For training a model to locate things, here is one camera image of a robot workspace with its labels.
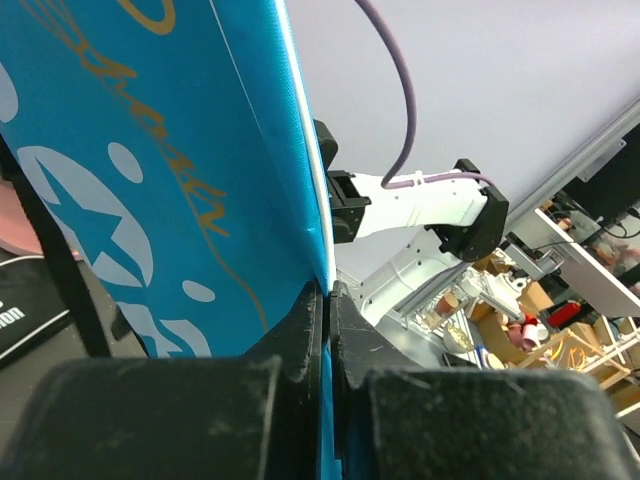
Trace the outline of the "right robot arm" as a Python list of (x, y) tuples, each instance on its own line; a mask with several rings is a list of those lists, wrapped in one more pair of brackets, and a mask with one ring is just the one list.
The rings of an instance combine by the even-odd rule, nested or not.
[(509, 202), (470, 160), (458, 160), (447, 172), (417, 171), (383, 184), (379, 176), (331, 169), (337, 141), (323, 122), (315, 121), (314, 129), (334, 242), (352, 243), (388, 230), (416, 231), (352, 292), (371, 325), (438, 275), (486, 257), (500, 243)]

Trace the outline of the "black sport racket bag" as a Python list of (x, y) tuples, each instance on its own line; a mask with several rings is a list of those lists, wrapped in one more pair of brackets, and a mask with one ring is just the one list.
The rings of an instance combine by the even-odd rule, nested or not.
[(27, 355), (66, 327), (69, 310), (43, 256), (1, 262), (1, 367)]

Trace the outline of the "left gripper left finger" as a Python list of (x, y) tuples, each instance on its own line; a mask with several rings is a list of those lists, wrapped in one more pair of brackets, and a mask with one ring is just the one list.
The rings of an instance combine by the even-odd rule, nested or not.
[(324, 296), (233, 358), (84, 359), (37, 386), (5, 479), (315, 479)]

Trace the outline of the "blue sport racket bag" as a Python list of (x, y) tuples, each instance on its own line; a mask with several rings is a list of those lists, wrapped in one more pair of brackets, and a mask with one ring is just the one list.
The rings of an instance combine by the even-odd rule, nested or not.
[[(87, 350), (233, 358), (336, 277), (281, 1), (5, 1), (1, 155)], [(322, 331), (319, 475), (337, 479)]]

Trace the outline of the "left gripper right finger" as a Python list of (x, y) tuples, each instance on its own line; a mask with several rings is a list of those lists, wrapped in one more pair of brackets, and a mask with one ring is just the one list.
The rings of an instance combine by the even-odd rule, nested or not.
[(335, 449), (347, 479), (631, 479), (598, 384), (567, 371), (419, 366), (329, 300)]

